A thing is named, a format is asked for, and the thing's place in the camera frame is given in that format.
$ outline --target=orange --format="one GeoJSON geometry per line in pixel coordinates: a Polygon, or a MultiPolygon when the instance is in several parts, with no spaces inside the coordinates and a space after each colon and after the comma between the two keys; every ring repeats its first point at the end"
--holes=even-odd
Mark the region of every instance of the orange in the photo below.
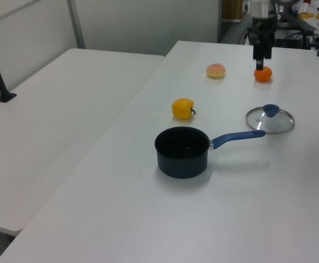
{"type": "Polygon", "coordinates": [[[262,70],[255,70],[254,76],[259,82],[269,81],[272,76],[272,71],[269,67],[264,67],[262,70]]]}

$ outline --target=yellow bell pepper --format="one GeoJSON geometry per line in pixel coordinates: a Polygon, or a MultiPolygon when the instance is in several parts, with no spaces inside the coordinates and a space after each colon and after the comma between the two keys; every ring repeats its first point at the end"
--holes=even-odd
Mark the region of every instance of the yellow bell pepper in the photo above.
{"type": "Polygon", "coordinates": [[[191,118],[191,112],[196,114],[196,112],[192,109],[193,100],[182,98],[174,101],[171,105],[172,114],[178,119],[189,119],[191,118]]]}

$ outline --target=blue pan handle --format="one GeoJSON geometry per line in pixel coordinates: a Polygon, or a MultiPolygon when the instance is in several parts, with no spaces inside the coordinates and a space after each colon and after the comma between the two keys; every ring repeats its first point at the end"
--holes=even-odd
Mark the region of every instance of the blue pan handle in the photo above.
{"type": "Polygon", "coordinates": [[[213,139],[211,142],[213,145],[213,149],[216,149],[228,141],[260,138],[265,136],[265,134],[266,132],[263,130],[244,131],[242,133],[229,133],[221,135],[218,138],[213,139]]]}

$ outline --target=blue lid knob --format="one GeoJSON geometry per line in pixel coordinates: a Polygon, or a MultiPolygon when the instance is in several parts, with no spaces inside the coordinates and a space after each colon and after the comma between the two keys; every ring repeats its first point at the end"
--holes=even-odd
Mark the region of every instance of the blue lid knob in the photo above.
{"type": "Polygon", "coordinates": [[[278,114],[278,112],[280,111],[280,107],[278,107],[277,105],[274,105],[274,104],[266,104],[263,107],[263,110],[264,110],[266,116],[268,116],[269,118],[272,118],[273,116],[278,114]]]}

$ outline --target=lid rim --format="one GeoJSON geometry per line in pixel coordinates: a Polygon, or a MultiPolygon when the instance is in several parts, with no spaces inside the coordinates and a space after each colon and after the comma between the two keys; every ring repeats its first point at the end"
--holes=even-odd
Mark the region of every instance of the lid rim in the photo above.
{"type": "MultiPolygon", "coordinates": [[[[249,124],[249,122],[248,122],[248,117],[250,116],[250,114],[252,114],[252,113],[254,113],[254,112],[256,112],[256,111],[259,111],[259,110],[264,111],[263,107],[256,107],[256,108],[253,108],[253,109],[251,109],[250,111],[248,111],[247,114],[246,114],[246,124],[247,124],[247,126],[248,126],[249,128],[251,128],[252,130],[259,130],[259,129],[256,129],[255,127],[253,127],[253,126],[251,126],[251,125],[249,124]]],[[[294,127],[295,127],[294,117],[293,117],[289,112],[284,111],[284,110],[282,110],[282,109],[279,110],[279,113],[280,113],[280,112],[283,113],[285,116],[287,116],[287,117],[292,121],[292,126],[291,126],[289,129],[283,130],[283,131],[266,131],[266,130],[264,129],[264,131],[266,132],[266,134],[282,134],[282,133],[290,132],[291,130],[294,129],[294,127]]]]}

